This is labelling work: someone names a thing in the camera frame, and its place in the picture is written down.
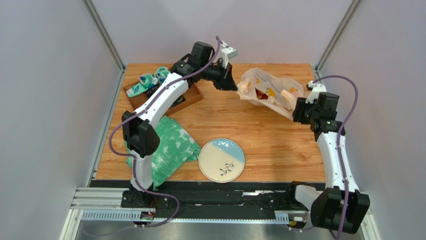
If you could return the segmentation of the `translucent white plastic bag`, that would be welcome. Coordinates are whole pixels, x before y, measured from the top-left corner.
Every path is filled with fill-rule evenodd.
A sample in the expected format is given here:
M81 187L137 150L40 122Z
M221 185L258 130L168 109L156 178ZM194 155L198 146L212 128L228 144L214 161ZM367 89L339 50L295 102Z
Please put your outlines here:
M304 87L292 78L278 78L259 67L246 71L237 84L237 94L256 106L265 106L290 120L297 98L306 98ZM257 99L258 89L268 95L268 99Z

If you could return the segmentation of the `red fake fruit bunch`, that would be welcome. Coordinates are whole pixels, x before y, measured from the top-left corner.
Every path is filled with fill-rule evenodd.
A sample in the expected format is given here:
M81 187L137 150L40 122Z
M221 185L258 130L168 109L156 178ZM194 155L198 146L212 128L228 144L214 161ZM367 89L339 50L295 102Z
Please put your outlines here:
M255 89L255 92L256 92L256 97L258 100L267 100L269 98L269 96L266 93L258 90L257 88Z

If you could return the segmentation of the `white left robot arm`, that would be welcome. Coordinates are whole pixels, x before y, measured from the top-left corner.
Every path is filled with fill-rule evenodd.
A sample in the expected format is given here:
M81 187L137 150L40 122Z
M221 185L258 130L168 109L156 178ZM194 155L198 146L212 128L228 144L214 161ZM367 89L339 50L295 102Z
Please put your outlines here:
M122 115L123 139L133 158L131 193L143 199L155 195L152 158L161 142L155 127L179 96L200 80L211 81L220 91L237 90L230 59L238 51L221 40L217 47L215 50L210 44L197 41L191 53L172 65L164 82L143 105Z

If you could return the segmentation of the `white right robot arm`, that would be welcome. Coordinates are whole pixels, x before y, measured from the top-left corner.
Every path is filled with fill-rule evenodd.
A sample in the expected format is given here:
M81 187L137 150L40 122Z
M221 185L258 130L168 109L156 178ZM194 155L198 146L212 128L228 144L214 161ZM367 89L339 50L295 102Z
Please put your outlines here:
M309 124L320 149L325 169L325 189L318 192L310 183L293 181L289 187L288 205L306 207L314 227L355 234L370 207L370 198L355 183L346 155L345 131L336 120L339 96L320 92L316 99L296 100L293 121Z

